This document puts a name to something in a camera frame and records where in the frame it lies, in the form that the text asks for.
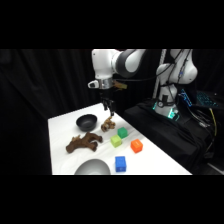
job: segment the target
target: black bowl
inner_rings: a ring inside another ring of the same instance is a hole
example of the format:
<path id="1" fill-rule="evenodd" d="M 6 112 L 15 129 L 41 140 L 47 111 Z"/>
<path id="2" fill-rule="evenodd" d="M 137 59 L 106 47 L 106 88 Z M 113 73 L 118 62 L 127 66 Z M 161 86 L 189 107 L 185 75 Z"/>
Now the black bowl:
<path id="1" fill-rule="evenodd" d="M 96 127 L 96 123 L 97 117 L 92 114 L 84 115 L 76 121 L 77 126 L 84 132 L 92 131 Z"/>

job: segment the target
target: brown toy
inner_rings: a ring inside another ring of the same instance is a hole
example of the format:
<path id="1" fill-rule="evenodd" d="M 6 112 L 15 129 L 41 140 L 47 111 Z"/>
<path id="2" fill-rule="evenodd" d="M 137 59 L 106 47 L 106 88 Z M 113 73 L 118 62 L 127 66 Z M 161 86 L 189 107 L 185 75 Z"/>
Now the brown toy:
<path id="1" fill-rule="evenodd" d="M 108 119 L 105 120 L 104 124 L 101 125 L 101 129 L 103 132 L 108 131 L 109 129 L 114 129 L 116 124 L 111 121 L 112 117 L 109 117 Z"/>
<path id="2" fill-rule="evenodd" d="M 103 138 L 96 134 L 92 134 L 88 132 L 86 133 L 84 138 L 80 138 L 80 135 L 79 135 L 76 138 L 72 138 L 72 141 L 66 147 L 66 150 L 68 153 L 72 153 L 75 149 L 78 149 L 78 148 L 90 148 L 95 152 L 97 150 L 98 144 L 97 142 L 92 142 L 94 140 L 97 140 L 100 143 L 103 142 Z"/>

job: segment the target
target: metal bowl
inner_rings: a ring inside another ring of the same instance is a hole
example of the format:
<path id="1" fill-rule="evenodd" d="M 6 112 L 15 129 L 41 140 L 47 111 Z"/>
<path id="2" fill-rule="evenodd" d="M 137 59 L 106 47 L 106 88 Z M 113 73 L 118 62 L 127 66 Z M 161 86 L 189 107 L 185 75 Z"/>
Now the metal bowl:
<path id="1" fill-rule="evenodd" d="M 83 163 L 75 175 L 111 175 L 111 173 L 105 162 L 99 159 L 93 159 Z"/>
<path id="2" fill-rule="evenodd" d="M 92 131 L 96 127 L 96 123 L 97 117 L 92 114 L 84 115 L 76 121 L 77 126 L 84 132 Z"/>

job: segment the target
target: blue block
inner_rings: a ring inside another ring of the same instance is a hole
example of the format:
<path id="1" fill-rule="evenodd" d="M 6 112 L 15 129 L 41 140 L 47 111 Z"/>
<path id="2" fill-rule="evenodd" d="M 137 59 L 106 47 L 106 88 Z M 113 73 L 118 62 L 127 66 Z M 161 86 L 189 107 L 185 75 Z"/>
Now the blue block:
<path id="1" fill-rule="evenodd" d="M 116 162 L 115 162 L 115 167 L 116 167 L 116 172 L 126 172 L 127 169 L 127 164 L 125 161 L 125 157 L 116 157 Z"/>

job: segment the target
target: green block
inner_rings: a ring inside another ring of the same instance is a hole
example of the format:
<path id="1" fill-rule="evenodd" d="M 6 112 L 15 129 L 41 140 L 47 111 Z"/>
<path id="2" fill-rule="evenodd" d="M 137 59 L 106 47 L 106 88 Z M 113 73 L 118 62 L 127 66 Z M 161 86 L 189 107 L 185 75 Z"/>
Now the green block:
<path id="1" fill-rule="evenodd" d="M 118 135 L 111 137 L 110 140 L 114 148 L 117 148 L 118 146 L 122 144 L 122 140 Z"/>
<path id="2" fill-rule="evenodd" d="M 126 138 L 128 136 L 128 131 L 125 128 L 120 128 L 120 129 L 118 129 L 117 134 L 119 135 L 119 137 L 121 139 L 123 139 L 123 138 Z"/>

